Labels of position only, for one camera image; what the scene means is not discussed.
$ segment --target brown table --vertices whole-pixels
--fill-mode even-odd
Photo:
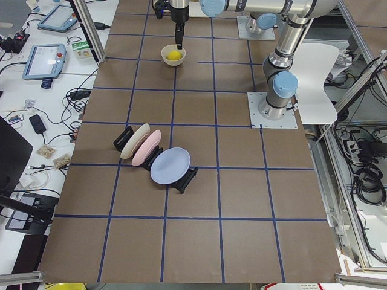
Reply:
[[[333,282],[340,271],[307,141],[251,129],[275,42],[238,39],[235,17],[192,18],[187,57],[160,51],[174,24],[120,1],[40,265],[47,283]],[[161,130],[199,167],[185,194],[121,160],[127,125]]]

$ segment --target robotic arm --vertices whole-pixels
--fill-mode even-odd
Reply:
[[[183,49],[184,26],[189,19],[189,0],[158,0],[154,3],[154,10],[157,19],[163,18],[165,10],[171,12],[171,19],[176,23],[177,49]]]
[[[286,105],[298,87],[297,78],[288,71],[294,52],[304,39],[313,18],[327,14],[338,2],[339,0],[200,0],[200,6],[209,17],[215,17],[226,10],[288,16],[274,52],[263,64],[269,92],[259,105],[262,116],[269,120],[278,120],[284,115]],[[171,18],[176,23],[176,44],[181,49],[184,25],[189,18],[189,0],[158,0],[157,3],[162,3],[163,10],[171,11]]]

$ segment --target white bowl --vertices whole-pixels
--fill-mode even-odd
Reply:
[[[177,50],[179,53],[181,53],[181,55],[182,55],[181,59],[179,59],[179,60],[167,59],[168,54],[173,50]],[[163,60],[167,65],[178,66],[178,65],[181,65],[183,63],[184,59],[186,58],[186,50],[184,49],[184,47],[182,50],[178,50],[177,44],[170,44],[161,50],[161,56],[163,57]]]

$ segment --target sticker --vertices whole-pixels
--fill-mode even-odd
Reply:
[[[284,5],[284,8],[282,9],[282,11],[279,14],[287,15],[289,13],[292,5],[293,5],[293,0],[287,0],[287,2]]]
[[[36,100],[26,100],[24,101],[24,109],[26,111],[29,111],[33,108],[35,104],[36,104]]]
[[[242,12],[244,11],[244,7],[246,7],[247,0],[238,0],[236,3],[236,9],[235,12]]]
[[[14,116],[11,116],[7,119],[8,123],[10,125],[21,122],[22,120],[24,120],[23,114],[14,115]]]

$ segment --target small box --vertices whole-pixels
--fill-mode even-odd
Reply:
[[[73,43],[73,52],[78,59],[84,59],[86,57],[93,56],[87,41]]]

